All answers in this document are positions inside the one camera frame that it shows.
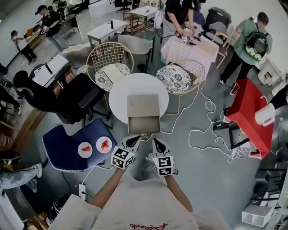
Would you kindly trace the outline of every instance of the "backpack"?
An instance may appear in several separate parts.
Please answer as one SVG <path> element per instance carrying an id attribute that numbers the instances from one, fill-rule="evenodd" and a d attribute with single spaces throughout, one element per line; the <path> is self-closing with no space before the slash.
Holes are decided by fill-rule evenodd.
<path id="1" fill-rule="evenodd" d="M 62 25 L 63 25 L 62 15 L 61 15 L 58 11 L 50 10 L 50 11 L 48 12 L 48 17 L 49 17 L 50 19 L 52 19 L 51 16 L 50 16 L 50 12 L 51 12 L 51 11 L 54 11 L 55 13 L 57 13 L 57 14 L 59 15 L 60 18 L 59 18 L 59 23 L 58 23 L 58 24 L 59 24 L 59 26 L 62 26 Z"/>
<path id="2" fill-rule="evenodd" d="M 255 23 L 256 31 L 252 32 L 245 40 L 245 50 L 246 52 L 255 60 L 260 61 L 264 55 L 267 53 L 268 40 L 267 37 L 270 34 L 262 33 L 259 31 L 259 26 Z"/>

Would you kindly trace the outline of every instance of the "white plate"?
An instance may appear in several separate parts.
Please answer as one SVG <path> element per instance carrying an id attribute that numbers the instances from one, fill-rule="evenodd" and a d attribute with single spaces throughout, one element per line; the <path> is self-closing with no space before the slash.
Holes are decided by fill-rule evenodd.
<path id="1" fill-rule="evenodd" d="M 90 149 L 87 151 L 83 151 L 84 148 L 89 147 Z M 92 155 L 93 149 L 92 149 L 92 145 L 89 144 L 88 142 L 82 142 L 79 146 L 78 146 L 78 154 L 83 157 L 83 158 L 88 158 Z"/>
<path id="2" fill-rule="evenodd" d="M 108 148 L 101 149 L 102 143 L 108 141 Z M 112 141 L 108 137 L 100 137 L 96 142 L 96 148 L 100 153 L 108 153 L 112 149 Z"/>

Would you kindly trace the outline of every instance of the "floral cushion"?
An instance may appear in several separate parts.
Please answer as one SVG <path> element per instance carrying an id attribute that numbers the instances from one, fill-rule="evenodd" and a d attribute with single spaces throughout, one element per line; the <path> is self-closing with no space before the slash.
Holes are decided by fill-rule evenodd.
<path id="1" fill-rule="evenodd" d="M 189 74 L 176 65 L 164 66 L 157 71 L 156 77 L 163 82 L 169 93 L 183 93 L 191 85 Z"/>
<path id="2" fill-rule="evenodd" d="M 125 64 L 121 64 L 121 63 L 114 63 L 114 64 L 109 64 L 107 66 L 104 66 L 103 68 L 99 69 L 96 74 L 95 74 L 95 82 L 96 84 L 104 89 L 105 91 L 109 92 L 110 89 L 113 86 L 113 83 L 110 81 L 110 79 L 106 76 L 106 74 L 104 73 L 105 68 L 107 68 L 110 65 L 115 65 L 117 67 L 117 69 L 124 75 L 127 76 L 130 74 L 130 70 L 129 67 Z"/>

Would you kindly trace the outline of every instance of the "white t-shirt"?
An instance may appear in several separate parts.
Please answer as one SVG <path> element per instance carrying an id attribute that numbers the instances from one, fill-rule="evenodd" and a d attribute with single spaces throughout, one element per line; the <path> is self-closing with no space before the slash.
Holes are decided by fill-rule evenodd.
<path id="1" fill-rule="evenodd" d="M 18 32 L 18 34 L 14 36 L 14 39 L 15 38 L 24 38 L 24 37 L 20 32 Z M 22 40 L 17 40 L 17 43 L 20 50 L 24 49 L 28 45 L 25 38 Z"/>
<path id="2" fill-rule="evenodd" d="M 71 195 L 49 230 L 226 230 L 188 212 L 158 179 L 122 182 L 103 209 Z"/>

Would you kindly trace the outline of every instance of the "gold wire chair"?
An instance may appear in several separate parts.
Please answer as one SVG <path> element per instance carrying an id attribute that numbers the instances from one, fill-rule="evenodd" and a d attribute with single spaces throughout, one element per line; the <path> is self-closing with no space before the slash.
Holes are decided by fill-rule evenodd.
<path id="1" fill-rule="evenodd" d="M 128 68 L 130 69 L 130 73 L 132 73 L 134 68 L 134 59 L 133 55 L 130 52 L 130 50 L 118 43 L 118 42 L 105 42 L 102 44 L 99 44 L 96 46 L 91 53 L 88 55 L 86 66 L 91 66 L 91 68 L 95 69 L 95 73 L 100 70 L 101 68 L 114 63 L 121 63 L 127 65 L 128 62 L 126 61 L 125 54 L 126 52 L 127 56 L 130 56 L 130 63 Z M 95 83 L 95 76 L 91 73 L 91 70 L 88 70 L 87 68 L 87 74 L 90 77 L 90 79 Z M 104 96 L 104 103 L 106 108 L 108 109 L 108 103 L 106 100 L 106 96 Z"/>
<path id="2" fill-rule="evenodd" d="M 178 112 L 177 113 L 165 113 L 166 115 L 178 115 L 180 111 L 180 99 L 181 96 L 196 89 L 205 80 L 204 66 L 198 61 L 191 59 L 178 60 L 170 63 L 169 65 L 178 65 L 185 69 L 191 78 L 191 84 L 188 89 L 182 93 L 171 93 L 171 95 L 178 95 Z"/>

